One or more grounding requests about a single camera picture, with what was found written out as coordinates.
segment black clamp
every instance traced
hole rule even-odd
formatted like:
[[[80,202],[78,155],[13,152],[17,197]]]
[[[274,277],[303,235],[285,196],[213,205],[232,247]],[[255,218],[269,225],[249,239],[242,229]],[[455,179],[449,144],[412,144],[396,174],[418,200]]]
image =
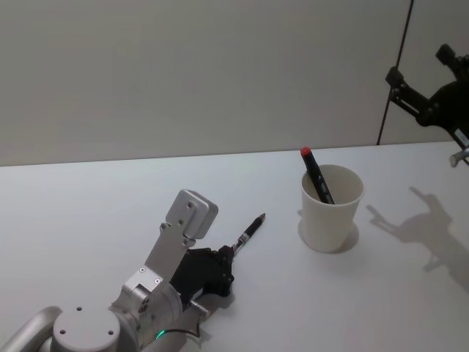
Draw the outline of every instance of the black clamp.
[[[399,70],[392,67],[386,76],[391,86],[391,101],[413,115],[419,125],[444,128],[462,149],[466,149],[469,147],[469,55],[456,56],[449,45],[444,44],[436,57],[449,67],[456,81],[441,87],[427,99],[409,87]]]

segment silver robot arm segment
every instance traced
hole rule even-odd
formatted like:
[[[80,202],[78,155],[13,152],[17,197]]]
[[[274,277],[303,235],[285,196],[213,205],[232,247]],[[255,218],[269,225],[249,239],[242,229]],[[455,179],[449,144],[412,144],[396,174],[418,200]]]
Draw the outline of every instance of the silver robot arm segment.
[[[179,319],[180,294],[169,283],[187,250],[203,238],[218,207],[194,191],[181,190],[160,226],[145,264],[122,286],[108,308],[77,307],[37,313],[0,352],[136,352]]]

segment red pen cap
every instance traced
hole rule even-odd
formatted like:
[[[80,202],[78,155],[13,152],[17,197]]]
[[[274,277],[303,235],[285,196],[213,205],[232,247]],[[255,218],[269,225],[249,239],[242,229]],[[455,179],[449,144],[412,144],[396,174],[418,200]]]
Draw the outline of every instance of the red pen cap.
[[[301,156],[307,156],[308,154],[311,154],[311,148],[310,147],[303,147],[300,149],[300,154]]]

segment gray wall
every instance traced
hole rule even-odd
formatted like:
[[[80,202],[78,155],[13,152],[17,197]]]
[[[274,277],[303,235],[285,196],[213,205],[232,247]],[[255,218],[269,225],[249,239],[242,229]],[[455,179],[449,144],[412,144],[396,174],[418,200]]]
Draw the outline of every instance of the gray wall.
[[[414,11],[429,6],[420,2]],[[454,29],[434,38],[427,18],[446,2],[416,15],[429,31],[412,23],[406,77],[412,52],[433,60],[442,41],[452,43]],[[408,6],[0,1],[0,165],[375,144]],[[446,23],[454,14],[444,15]],[[432,92],[439,81],[429,81],[415,83]],[[403,139],[408,118],[391,108],[383,141],[440,138],[410,124]]]

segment pen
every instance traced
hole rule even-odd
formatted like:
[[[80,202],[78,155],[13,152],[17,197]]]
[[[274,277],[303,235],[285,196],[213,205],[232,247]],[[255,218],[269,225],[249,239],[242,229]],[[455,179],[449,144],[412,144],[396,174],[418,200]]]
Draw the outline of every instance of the pen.
[[[305,162],[306,169],[308,170],[309,178],[316,189],[317,195],[321,202],[334,204],[332,196],[330,195],[328,185],[326,185],[324,177],[322,176],[320,167],[317,166],[316,160],[314,160],[313,153],[309,147],[301,148],[300,154]]]
[[[256,217],[256,219],[252,222],[251,225],[243,232],[243,234],[237,239],[236,243],[232,246],[234,255],[240,250],[242,246],[244,246],[248,241],[249,238],[260,228],[262,223],[265,220],[265,213]]]

